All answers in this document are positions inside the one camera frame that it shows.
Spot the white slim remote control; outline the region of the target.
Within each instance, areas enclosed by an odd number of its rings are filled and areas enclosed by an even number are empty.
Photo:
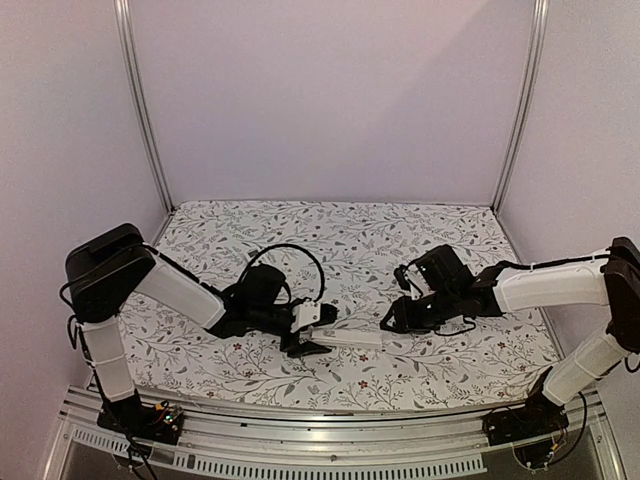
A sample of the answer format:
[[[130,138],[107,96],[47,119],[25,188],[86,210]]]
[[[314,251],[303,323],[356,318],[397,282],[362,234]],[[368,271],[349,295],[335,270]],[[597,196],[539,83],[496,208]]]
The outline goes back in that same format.
[[[327,347],[380,350],[383,346],[380,332],[364,332],[350,329],[314,329],[310,339]]]

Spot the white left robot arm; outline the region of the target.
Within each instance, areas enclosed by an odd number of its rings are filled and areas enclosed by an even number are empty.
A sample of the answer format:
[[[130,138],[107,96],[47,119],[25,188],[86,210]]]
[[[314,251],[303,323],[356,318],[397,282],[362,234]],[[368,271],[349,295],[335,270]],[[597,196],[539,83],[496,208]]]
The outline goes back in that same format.
[[[128,434],[148,426],[146,408],[134,401],[120,316],[135,300],[155,303],[206,334],[240,338],[260,332],[279,338],[290,358],[322,355],[327,349],[303,332],[330,326],[337,308],[323,295],[297,298],[284,272],[251,259],[238,279],[216,288],[143,240],[139,229],[121,224],[73,249],[65,259],[61,299],[71,309],[111,419]]]

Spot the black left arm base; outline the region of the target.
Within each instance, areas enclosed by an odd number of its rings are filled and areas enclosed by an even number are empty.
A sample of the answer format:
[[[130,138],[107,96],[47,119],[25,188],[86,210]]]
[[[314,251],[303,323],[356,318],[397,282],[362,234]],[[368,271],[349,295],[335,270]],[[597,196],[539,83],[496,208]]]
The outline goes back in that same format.
[[[144,405],[137,391],[120,401],[103,401],[97,425],[134,439],[177,445],[184,423],[184,411],[167,400]]]

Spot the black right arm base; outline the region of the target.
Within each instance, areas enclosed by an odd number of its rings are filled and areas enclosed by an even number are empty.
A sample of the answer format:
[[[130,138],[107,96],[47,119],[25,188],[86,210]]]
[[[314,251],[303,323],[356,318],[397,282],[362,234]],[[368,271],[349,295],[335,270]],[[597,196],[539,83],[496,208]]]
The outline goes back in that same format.
[[[489,445],[511,445],[515,460],[528,470],[544,469],[552,463],[568,426],[563,407],[537,401],[492,409],[482,418]]]

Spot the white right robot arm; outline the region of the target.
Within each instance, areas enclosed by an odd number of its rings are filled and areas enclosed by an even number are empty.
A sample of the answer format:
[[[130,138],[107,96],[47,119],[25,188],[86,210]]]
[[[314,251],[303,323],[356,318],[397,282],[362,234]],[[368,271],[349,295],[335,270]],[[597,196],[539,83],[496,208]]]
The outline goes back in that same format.
[[[556,409],[639,351],[639,249],[627,237],[616,237],[591,254],[530,265],[500,261],[479,274],[450,245],[427,251],[414,264],[430,292],[394,301],[380,323],[384,331],[430,333],[456,317],[492,318],[567,305],[608,307],[608,323],[534,384],[517,415],[524,435],[539,435],[554,422]]]

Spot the floral patterned table mat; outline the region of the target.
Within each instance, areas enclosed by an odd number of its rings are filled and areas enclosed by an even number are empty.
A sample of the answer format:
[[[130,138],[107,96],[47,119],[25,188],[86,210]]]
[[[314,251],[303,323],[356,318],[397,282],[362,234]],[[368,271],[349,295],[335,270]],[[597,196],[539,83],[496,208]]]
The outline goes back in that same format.
[[[252,257],[283,271],[292,296],[335,305],[337,329],[377,332],[400,295],[394,269],[448,244],[474,272],[514,252],[487,208],[420,204],[192,201],[157,247],[218,289]],[[206,335],[140,295],[120,331],[140,387],[256,405],[331,410],[446,409],[523,400],[558,355],[535,311],[441,335],[385,334],[380,350],[339,347],[291,359],[276,337]]]

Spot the aluminium front rail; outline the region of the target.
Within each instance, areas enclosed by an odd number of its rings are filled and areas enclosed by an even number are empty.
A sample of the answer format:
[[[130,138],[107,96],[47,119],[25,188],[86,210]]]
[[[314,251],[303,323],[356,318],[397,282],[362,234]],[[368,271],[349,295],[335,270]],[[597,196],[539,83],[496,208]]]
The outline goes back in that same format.
[[[46,479],[623,479],[627,473],[594,390],[567,407],[569,428],[548,467],[521,464],[542,437],[491,445],[485,407],[338,412],[266,407],[143,390],[184,410],[176,445],[129,454],[121,434],[97,424],[101,401],[68,390],[56,419]]]

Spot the right aluminium corner post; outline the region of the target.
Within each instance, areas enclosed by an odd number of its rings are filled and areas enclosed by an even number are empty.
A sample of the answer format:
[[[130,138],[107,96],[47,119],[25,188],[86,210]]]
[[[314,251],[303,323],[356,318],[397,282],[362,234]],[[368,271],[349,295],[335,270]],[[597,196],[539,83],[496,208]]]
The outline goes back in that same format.
[[[549,6],[550,2],[548,0],[536,0],[534,2],[531,32],[517,108],[507,142],[504,161],[492,197],[491,209],[497,217],[500,216],[506,203],[511,179],[515,172],[516,162],[524,138],[529,111],[534,98],[544,49]]]

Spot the aluminium corner post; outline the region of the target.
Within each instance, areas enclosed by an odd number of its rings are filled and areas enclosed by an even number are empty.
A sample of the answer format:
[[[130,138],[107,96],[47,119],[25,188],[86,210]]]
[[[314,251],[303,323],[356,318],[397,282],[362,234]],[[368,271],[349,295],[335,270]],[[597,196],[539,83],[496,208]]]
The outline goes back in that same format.
[[[115,0],[113,4],[125,73],[129,84],[142,145],[145,150],[152,180],[162,208],[167,215],[171,215],[175,211],[175,203],[172,198],[168,178],[159,154],[156,135],[146,100],[136,50],[130,2],[127,0]]]
[[[536,0],[534,2],[531,32],[517,108],[507,142],[504,161],[492,197],[491,209],[497,217],[500,216],[506,203],[511,179],[515,172],[516,162],[524,138],[529,111],[534,98],[544,49],[549,6],[550,2],[548,0]]]

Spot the left aluminium corner post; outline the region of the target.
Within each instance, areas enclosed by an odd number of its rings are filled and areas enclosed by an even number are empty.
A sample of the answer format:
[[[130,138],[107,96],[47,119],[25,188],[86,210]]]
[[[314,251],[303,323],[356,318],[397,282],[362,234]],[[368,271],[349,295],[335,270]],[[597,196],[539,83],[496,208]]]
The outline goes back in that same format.
[[[168,178],[159,154],[156,135],[146,100],[136,50],[130,2],[127,0],[115,0],[113,4],[125,73],[129,84],[142,145],[145,150],[152,180],[162,208],[167,215],[171,215],[175,211],[175,203],[172,198]]]

